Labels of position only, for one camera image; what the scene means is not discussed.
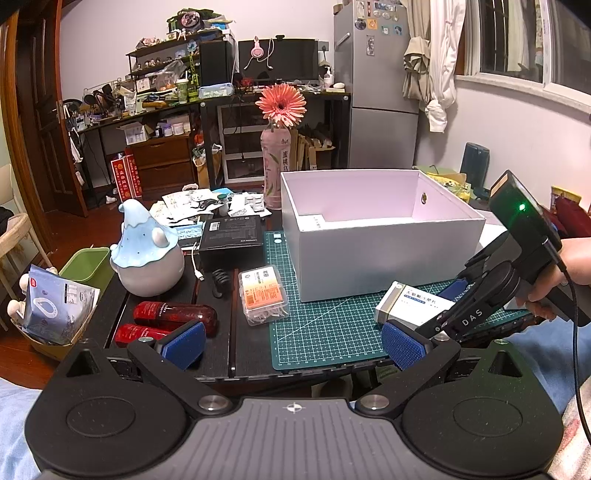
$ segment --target window frame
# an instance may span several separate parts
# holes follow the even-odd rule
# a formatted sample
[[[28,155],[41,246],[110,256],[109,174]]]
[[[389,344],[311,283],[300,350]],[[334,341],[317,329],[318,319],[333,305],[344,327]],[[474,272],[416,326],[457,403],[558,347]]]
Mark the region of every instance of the window frame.
[[[480,0],[466,0],[466,19],[464,21],[466,67],[465,74],[456,75],[456,80],[516,90],[590,114],[591,95],[556,83],[559,75],[557,65],[559,55],[557,52],[560,49],[560,37],[555,32],[556,23],[554,22],[557,16],[556,0],[539,0],[539,2],[544,40],[542,83],[497,73],[485,73],[480,70],[482,58]]]

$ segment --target red bottle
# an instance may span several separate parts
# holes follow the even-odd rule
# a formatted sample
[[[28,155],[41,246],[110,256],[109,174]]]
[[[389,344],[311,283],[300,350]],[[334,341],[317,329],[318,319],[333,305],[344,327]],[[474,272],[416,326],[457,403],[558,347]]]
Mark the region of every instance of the red bottle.
[[[198,320],[205,326],[205,334],[214,337],[218,322],[215,309],[208,305],[185,303],[164,303],[162,301],[143,301],[134,308],[134,320],[138,325],[159,328],[172,332],[181,325]]]
[[[141,325],[134,325],[127,323],[121,325],[115,332],[115,343],[117,346],[125,347],[128,343],[140,337],[152,337],[154,340],[160,340],[166,337],[170,332],[158,330],[156,328],[142,327]]]

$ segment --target refrigerator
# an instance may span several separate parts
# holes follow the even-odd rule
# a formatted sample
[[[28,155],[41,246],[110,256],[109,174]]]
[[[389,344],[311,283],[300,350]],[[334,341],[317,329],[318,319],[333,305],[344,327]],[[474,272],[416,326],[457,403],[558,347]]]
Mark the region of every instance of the refrigerator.
[[[352,94],[349,168],[412,168],[418,101],[402,97],[408,17],[399,0],[352,0],[335,15],[335,82]]]

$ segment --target earphones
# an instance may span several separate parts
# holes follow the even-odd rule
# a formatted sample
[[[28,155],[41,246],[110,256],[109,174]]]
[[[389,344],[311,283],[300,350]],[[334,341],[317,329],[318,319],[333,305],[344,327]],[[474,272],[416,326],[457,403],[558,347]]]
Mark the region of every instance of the earphones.
[[[271,55],[273,55],[274,51],[275,51],[275,41],[273,39],[270,39],[269,40],[269,53],[267,54],[267,58],[264,59],[263,57],[265,55],[265,50],[261,47],[258,37],[255,37],[255,46],[251,50],[251,59],[248,60],[248,63],[246,64],[244,69],[246,70],[250,66],[252,59],[256,59],[256,61],[258,63],[262,63],[264,61],[267,61],[267,68],[269,70],[272,70],[273,67],[271,65],[269,65],[269,59],[271,58]]]

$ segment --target green cutting mat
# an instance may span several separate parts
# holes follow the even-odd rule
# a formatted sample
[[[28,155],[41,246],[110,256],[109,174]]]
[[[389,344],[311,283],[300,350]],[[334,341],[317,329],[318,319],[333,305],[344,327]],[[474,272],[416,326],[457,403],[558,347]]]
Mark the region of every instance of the green cutting mat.
[[[267,264],[277,267],[289,299],[290,316],[270,326],[273,368],[294,370],[359,362],[386,356],[374,321],[374,308],[385,292],[333,300],[300,302],[296,274],[291,266],[283,232],[265,233]],[[419,287],[437,294],[452,281]],[[500,310],[490,322],[523,316]]]

